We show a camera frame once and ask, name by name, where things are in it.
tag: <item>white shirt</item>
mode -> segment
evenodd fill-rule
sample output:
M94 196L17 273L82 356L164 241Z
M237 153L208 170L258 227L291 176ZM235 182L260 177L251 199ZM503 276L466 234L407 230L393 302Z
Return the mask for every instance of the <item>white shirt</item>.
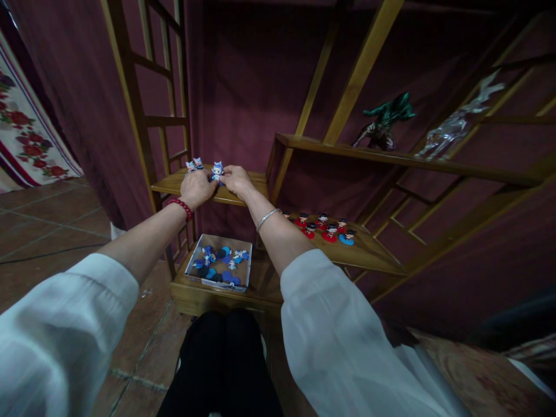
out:
M281 277L288 364L319 415L448 415L396 356L357 287L315 249ZM138 285L93 254L0 316L0 415L89 415Z

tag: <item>wooden shelving unit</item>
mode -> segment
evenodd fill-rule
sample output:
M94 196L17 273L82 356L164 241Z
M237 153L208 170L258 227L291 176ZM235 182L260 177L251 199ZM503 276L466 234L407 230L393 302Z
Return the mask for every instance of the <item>wooden shelving unit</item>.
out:
M151 203L154 211L162 209L162 203L170 195L180 194L180 185L186 173L182 167L183 158L190 156L191 141L189 136L189 115L187 109L187 73L185 65L185 25L184 25L184 3L175 0L175 11L172 15L159 2L159 0L140 0L140 11L142 18L142 28L144 31L146 56L139 55L132 51L129 34L126 28L126 20L122 8L122 0L101 0L107 20L108 33L111 38L116 65L122 81L123 90L129 109L130 121L133 127L140 160L144 171L145 182L147 184ZM333 13L328 33L323 45L323 49L316 65L313 79L308 88L305 103L301 109L299 122L293 134L276 133L272 151L269 158L268 167L265 173L249 172L255 187L270 201L276 204L280 195L283 181L288 170L293 152L306 151L317 153L328 153L340 158L356 158L367 160L369 163L389 164L393 167L392 175L387 183L375 195L368 207L362 210L361 216L356 222L351 222L348 227L355 229L356 244L352 247L343 245L340 242L331 244L326 242L321 236L316 236L313 240L315 246L321 249L334 263L343 267L346 275L353 281L361 279L369 270L381 272L384 276L373 290L368 294L368 299L376 301L398 286L412 279L417 273L429 266L448 251L457 245L465 242L472 235L486 227L509 208L528 198L533 193L542 189L556 174L556 155L547 155L542 160L537 161L527 172L514 173L503 170L495 170L487 167L469 166L452 162L451 160L426 160L418 158L414 154L424 145L424 138L412 149L410 153L381 152L367 148L352 148L348 145L338 144L346 121L348 120L353 106L355 105L361 89L367 77L372 71L374 63L378 58L381 48L394 24L397 15L403 5L403 0L383 0L379 5L373 21L367 32L359 55L352 67L343 95L340 98L336 111L333 114L326 134L320 140L303 136L305 126L309 119L314 100L323 79L330 53L334 45L334 40L338 33L340 22L345 15L350 2L338 0ZM153 59L153 37L152 37L152 16L160 17L160 24L163 32L164 44L164 65L160 65ZM549 54L542 57L528 58L526 60L505 64L504 60L512 51L512 48L519 43L524 34L535 25L534 13L521 13L512 19L507 27L498 37L495 44L488 46L488 51L481 58L478 69L470 74L469 79L462 86L460 91L455 92L453 100L440 115L438 121L430 126L438 126L453 111L469 102L475 95L478 82L493 70L501 71L519 70L519 76L508 85L504 92L498 95L489 103L491 108L476 126L469 132L466 138L449 154L452 158L463 146L472 138L476 131L485 123L526 123L536 125L546 125L556 123L556 118L549 112L556 105L556 97L548 97L534 109L531 114L520 116L497 116L498 109L515 94L529 79L533 69L540 65L556 62L556 55ZM180 97L182 103L182 114L175 114L175 101L178 99L174 93L172 57L168 45L170 36L177 37L180 80ZM136 66L140 65L151 71L156 72L167 78L169 87L169 100L171 116L149 116L142 108L141 95L137 82ZM166 138L166 127L182 126L184 128L184 149L175 155L168 154ZM154 163L152 161L151 143L148 128L158 127L160 132L160 142L163 150L163 166L165 175L162 179L156 178ZM277 147L283 147L284 152L278 163L276 170L273 169ZM211 165L205 164L205 168L211 169ZM420 169L453 174L454 182L435 200L428 200L425 197L403 187L400 182L408 175L411 169ZM270 174L275 173L274 181L270 181ZM454 194L457 194L466 184L468 178L479 178L482 180L497 181L502 184L502 188L493 193L479 206L474 208L468 215L462 218L456 225L447 230L441 237L433 242L426 242L418 236L418 228L426 222L443 204ZM268 184L273 183L272 190L268 189ZM394 190L401 191L404 198L388 215L386 221L374 231L367 229L367 224L377 211L383 207ZM216 191L214 201L236 206L245 204L230 193L225 187L219 187ZM412 201L417 200L427 206L426 210L411 225L402 224L397 216ZM413 239L423 246L422 252L402 265L390 251L383 246L380 241L381 233L388 225L398 227L407 237ZM171 250L166 251L169 261L169 268L173 277L171 284L172 293L178 308L182 312L198 315L208 308L215 308L216 303L225 306L249 306L261 308L279 317L280 299L269 298L265 294L269 281L272 279L273 269L268 257L253 260L255 267L252 269L251 282L257 284L257 288L249 288L245 294L235 294L227 291L219 291L210 287L202 286L189 280L185 275L185 266L191 256L191 248L197 242L195 237L195 225L190 225L186 230L188 244L178 244L178 253L172 254ZM174 260L178 258L181 251L189 251L184 256L183 261L177 267ZM351 277L348 267L358 268L360 272Z

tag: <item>tiled floor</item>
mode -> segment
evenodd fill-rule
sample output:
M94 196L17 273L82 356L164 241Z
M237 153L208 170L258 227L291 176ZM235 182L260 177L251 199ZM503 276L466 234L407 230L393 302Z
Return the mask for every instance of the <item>tiled floor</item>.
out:
M84 178L0 195L0 313L98 246L3 262L109 240L108 218ZM93 416L156 415L191 323L173 305L169 282L167 266L159 262L140 289L149 293L138 297L127 318ZM284 414L315 415L291 377L280 334L270 338L268 360Z

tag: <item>cardboard box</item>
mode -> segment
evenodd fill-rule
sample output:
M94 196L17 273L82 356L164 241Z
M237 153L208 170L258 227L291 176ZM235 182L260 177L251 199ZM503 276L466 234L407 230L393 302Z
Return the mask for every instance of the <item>cardboard box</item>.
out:
M228 268L228 264L225 264L222 261L216 261L215 263L210 265L210 268L216 270L217 273L222 273L226 270L232 273L232 276L238 277L240 281L239 286L233 286L228 283L219 283L212 281L210 279L205 279L197 276L198 269L195 267L195 261L197 259L204 259L203 247L205 246L212 246L213 253L216 254L218 250L223 248L224 246L228 246L231 251L231 256L233 257L234 251L236 250L246 250L249 254L249 259L244 260L239 264L236 264L237 269L230 270ZM243 242L241 240L236 239L228 239L227 237L221 236L214 236L214 235L206 235L202 234L197 242L197 246L191 255L191 259L187 264L187 268L185 269L185 274L188 276L187 278L192 281L198 281L203 283L204 285L221 288L224 290L231 290L236 292L246 292L247 287L249 286L249 274L251 273L251 257L253 256L253 245L249 242Z

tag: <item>hand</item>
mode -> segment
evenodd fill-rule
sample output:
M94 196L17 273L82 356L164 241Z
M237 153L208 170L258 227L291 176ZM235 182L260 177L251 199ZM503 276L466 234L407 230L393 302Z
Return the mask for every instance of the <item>hand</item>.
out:
M211 198L218 186L218 181L209 182L211 173L204 169L187 174L181 183L181 197L191 211Z
M220 182L243 201L249 192L255 190L245 169L237 165L224 167L224 175L220 176Z

